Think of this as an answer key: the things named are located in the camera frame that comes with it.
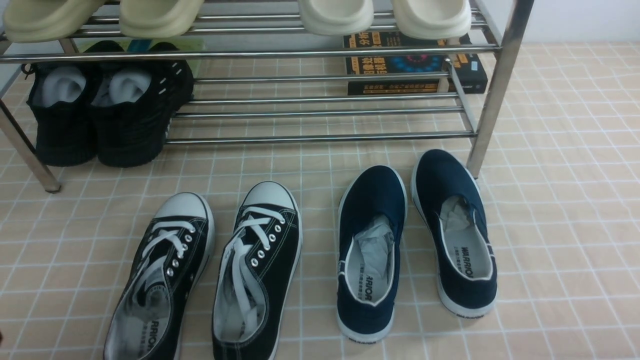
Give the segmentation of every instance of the black shoe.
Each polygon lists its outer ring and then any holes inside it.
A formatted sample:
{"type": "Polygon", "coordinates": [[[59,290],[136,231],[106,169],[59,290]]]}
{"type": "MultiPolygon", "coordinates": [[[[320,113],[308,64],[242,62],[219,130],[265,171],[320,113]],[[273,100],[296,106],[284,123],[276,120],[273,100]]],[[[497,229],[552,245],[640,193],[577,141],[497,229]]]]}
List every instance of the black shoe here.
{"type": "Polygon", "coordinates": [[[435,243],[442,304],[462,318],[484,316],[498,284],[476,181],[453,155],[430,150],[416,164],[411,188],[435,243]]]}
{"type": "MultiPolygon", "coordinates": [[[[176,51],[161,42],[149,51],[176,51]]],[[[98,159],[110,167],[135,167],[160,154],[171,118],[193,94],[185,60],[121,61],[100,65],[104,79],[91,101],[98,159]]]]}
{"type": "Polygon", "coordinates": [[[400,279],[400,239],[406,190],[398,173],[378,165],[363,171],[339,208],[338,327],[358,343],[391,331],[400,279]]]}
{"type": "MultiPolygon", "coordinates": [[[[113,50],[101,41],[87,53],[113,50]]],[[[27,71],[35,80],[27,105],[38,122],[36,155],[46,165],[68,167],[91,160],[97,153],[96,133],[86,114],[99,84],[99,68],[92,63],[39,63],[27,71]]]]}
{"type": "Polygon", "coordinates": [[[271,181],[247,194],[220,263],[213,305],[213,357],[273,360],[296,271],[302,230],[291,193],[271,181]]]}
{"type": "Polygon", "coordinates": [[[104,360],[180,358],[187,299],[213,252],[205,199],[179,193],[158,210],[134,257],[111,320],[104,360]]]}

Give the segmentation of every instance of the blue canvas shoe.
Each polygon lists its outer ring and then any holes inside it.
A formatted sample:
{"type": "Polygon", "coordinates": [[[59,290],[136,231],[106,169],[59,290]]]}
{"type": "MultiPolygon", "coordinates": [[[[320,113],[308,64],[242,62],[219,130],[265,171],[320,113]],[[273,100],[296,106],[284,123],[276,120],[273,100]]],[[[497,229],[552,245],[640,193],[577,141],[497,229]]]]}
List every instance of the blue canvas shoe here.
{"type": "Polygon", "coordinates": [[[476,181],[451,154],[430,150],[416,164],[411,188],[435,243],[442,304],[462,318],[484,316],[495,302],[497,269],[476,181]]]}
{"type": "Polygon", "coordinates": [[[338,325],[353,341],[375,343],[393,325],[406,203],[402,179],[381,165],[362,172],[340,201],[338,325]]]}

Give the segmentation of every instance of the white toe cap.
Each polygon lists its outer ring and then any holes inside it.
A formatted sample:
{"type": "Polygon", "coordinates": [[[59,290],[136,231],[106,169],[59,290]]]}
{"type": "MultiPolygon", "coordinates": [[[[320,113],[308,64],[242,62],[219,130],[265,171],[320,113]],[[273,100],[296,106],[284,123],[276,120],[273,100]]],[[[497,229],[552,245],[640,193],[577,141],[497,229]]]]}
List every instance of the white toe cap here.
{"type": "Polygon", "coordinates": [[[296,209],[287,189],[273,181],[259,183],[246,194],[243,206],[254,204],[274,204],[287,209],[296,209]]]}
{"type": "Polygon", "coordinates": [[[170,197],[156,213],[162,217],[200,217],[207,218],[207,201],[194,193],[178,193],[170,197]]]}

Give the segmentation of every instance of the beige slipper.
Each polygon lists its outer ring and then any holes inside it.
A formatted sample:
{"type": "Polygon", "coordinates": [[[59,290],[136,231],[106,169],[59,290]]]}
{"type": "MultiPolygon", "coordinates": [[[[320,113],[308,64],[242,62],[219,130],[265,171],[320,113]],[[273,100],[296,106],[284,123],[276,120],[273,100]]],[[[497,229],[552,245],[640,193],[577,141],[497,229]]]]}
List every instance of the beige slipper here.
{"type": "Polygon", "coordinates": [[[193,25],[204,0],[121,0],[120,30],[133,38],[171,38],[193,25]]]}
{"type": "Polygon", "coordinates": [[[45,42],[75,33],[105,0],[11,0],[4,30],[12,42],[45,42]]]}

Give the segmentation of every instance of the shoe rack leg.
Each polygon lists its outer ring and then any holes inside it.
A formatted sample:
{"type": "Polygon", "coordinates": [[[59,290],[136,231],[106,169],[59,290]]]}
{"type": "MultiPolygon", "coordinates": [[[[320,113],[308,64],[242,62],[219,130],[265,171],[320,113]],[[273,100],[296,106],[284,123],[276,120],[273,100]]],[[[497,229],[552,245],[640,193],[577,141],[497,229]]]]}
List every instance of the shoe rack leg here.
{"type": "Polygon", "coordinates": [[[527,29],[527,22],[531,14],[534,0],[514,0],[511,16],[507,22],[504,36],[502,37],[502,49],[497,57],[491,85],[484,100],[484,107],[480,121],[478,122],[477,138],[471,147],[471,153],[467,160],[467,168],[474,177],[480,174],[480,168],[484,161],[484,155],[489,148],[489,141],[498,119],[498,113],[502,107],[504,94],[511,79],[511,73],[515,66],[522,37],[527,29]]]}
{"type": "Polygon", "coordinates": [[[58,180],[53,176],[47,165],[44,165],[38,160],[29,138],[24,134],[22,128],[18,125],[18,122],[1,99],[0,110],[2,110],[0,113],[0,129],[4,132],[7,139],[9,139],[9,142],[11,142],[18,152],[18,155],[24,160],[46,192],[60,192],[62,185],[60,185],[58,180]]]}
{"type": "Polygon", "coordinates": [[[73,39],[62,38],[58,40],[58,42],[60,43],[60,46],[62,46],[62,51],[64,51],[65,54],[79,53],[78,48],[76,46],[76,42],[73,39]]]}

